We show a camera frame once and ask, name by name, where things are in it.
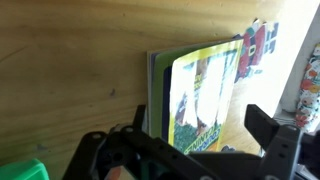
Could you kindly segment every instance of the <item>green object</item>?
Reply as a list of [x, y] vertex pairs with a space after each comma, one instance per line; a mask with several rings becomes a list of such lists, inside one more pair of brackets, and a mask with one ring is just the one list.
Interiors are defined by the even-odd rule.
[[1, 180], [49, 180], [46, 167], [38, 159], [14, 162], [0, 167]]

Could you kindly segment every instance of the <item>colorful illustration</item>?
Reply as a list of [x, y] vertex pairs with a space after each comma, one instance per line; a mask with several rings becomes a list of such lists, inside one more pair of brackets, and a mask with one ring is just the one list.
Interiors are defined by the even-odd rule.
[[242, 42], [235, 40], [215, 45], [174, 61], [169, 143], [183, 153], [217, 150]]
[[296, 112], [296, 124], [305, 131], [313, 131], [319, 119], [320, 107], [320, 44], [313, 52], [300, 85], [300, 101]]
[[168, 140], [169, 93], [174, 60], [198, 49], [229, 41], [232, 40], [148, 52], [148, 132], [152, 137]]
[[240, 78], [262, 73], [259, 64], [263, 55], [271, 54], [275, 49], [279, 24], [275, 23], [272, 30], [268, 30], [266, 23], [260, 28], [259, 26], [259, 21], [256, 20], [243, 35], [243, 49], [235, 82]]

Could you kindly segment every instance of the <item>wood grain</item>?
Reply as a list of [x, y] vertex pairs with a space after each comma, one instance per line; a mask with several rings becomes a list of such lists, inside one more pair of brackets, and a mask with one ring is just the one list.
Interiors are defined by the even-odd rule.
[[[61, 179], [82, 135], [131, 122], [136, 105], [147, 102], [147, 50], [229, 38], [244, 32], [256, 17], [298, 23], [288, 32], [291, 37], [298, 33], [292, 45], [297, 50], [317, 3], [2, 0], [0, 163], [36, 157], [51, 179]], [[300, 8], [298, 13], [289, 4]], [[301, 9], [306, 11], [303, 20]], [[246, 89], [235, 88], [235, 112], [229, 113], [223, 142], [256, 152], [250, 135], [233, 130], [239, 126], [237, 107], [245, 104], [241, 94]]]

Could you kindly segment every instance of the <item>book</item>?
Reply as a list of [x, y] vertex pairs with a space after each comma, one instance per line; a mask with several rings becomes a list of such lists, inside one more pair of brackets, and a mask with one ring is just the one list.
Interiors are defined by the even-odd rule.
[[181, 152], [217, 150], [242, 43], [233, 40], [174, 60], [168, 142]]
[[169, 93], [171, 85], [171, 67], [173, 62], [190, 52], [228, 42], [222, 40], [194, 44], [178, 48], [149, 51], [147, 53], [148, 69], [148, 121], [147, 129], [151, 137], [168, 140], [169, 128]]

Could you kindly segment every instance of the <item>black plastic part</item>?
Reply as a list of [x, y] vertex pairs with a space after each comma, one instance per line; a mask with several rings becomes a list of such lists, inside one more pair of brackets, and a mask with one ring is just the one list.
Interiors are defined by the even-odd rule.
[[254, 104], [247, 106], [244, 125], [264, 150], [267, 150], [280, 127], [275, 120]]
[[98, 172], [95, 172], [96, 159], [106, 137], [107, 134], [104, 132], [90, 132], [84, 135], [63, 179], [98, 179]]
[[139, 105], [137, 107], [136, 114], [134, 116], [133, 123], [132, 123], [132, 126], [135, 129], [142, 130], [145, 109], [146, 109], [146, 105]]
[[320, 178], [320, 131], [315, 136], [303, 135], [299, 163]]
[[259, 179], [293, 179], [300, 153], [302, 132], [296, 126], [279, 128], [263, 157], [258, 170]]
[[111, 168], [135, 162], [135, 158], [136, 153], [123, 142], [120, 132], [110, 134], [97, 157], [100, 179], [104, 179]]
[[149, 156], [153, 162], [167, 167], [179, 179], [193, 180], [201, 179], [202, 177], [212, 180], [218, 179], [212, 171], [209, 171], [192, 158], [185, 156], [160, 138], [152, 139], [147, 134], [135, 130], [131, 126], [124, 127], [121, 132], [136, 152]]
[[261, 162], [260, 157], [241, 152], [199, 152], [189, 156], [221, 179], [254, 179]]
[[309, 180], [299, 173], [295, 173], [293, 180]]

